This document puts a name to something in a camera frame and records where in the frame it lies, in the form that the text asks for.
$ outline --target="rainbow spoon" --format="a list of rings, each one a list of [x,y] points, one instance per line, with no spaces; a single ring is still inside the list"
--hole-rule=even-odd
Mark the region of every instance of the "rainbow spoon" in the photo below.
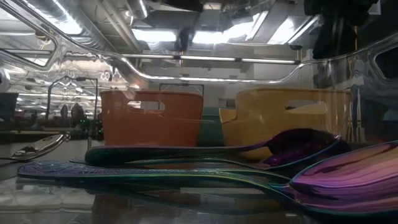
[[[296,205],[332,215],[371,216],[398,212],[398,141],[347,152],[274,184],[222,170],[107,169],[57,161],[22,166],[19,176],[68,181],[196,180],[232,181],[277,192]]]
[[[217,154],[231,154],[268,147],[271,157],[257,164],[243,164],[225,159],[199,159]],[[233,164],[257,170],[284,171],[293,176],[304,167],[326,157],[350,151],[341,136],[314,129],[291,129],[274,136],[272,139],[248,146],[235,147],[177,147],[177,146],[101,146],[94,147],[85,155],[85,161],[71,160],[100,167],[119,167],[127,162],[132,166],[150,166],[158,164],[183,164],[192,162],[216,162]],[[292,171],[292,166],[299,170]]]

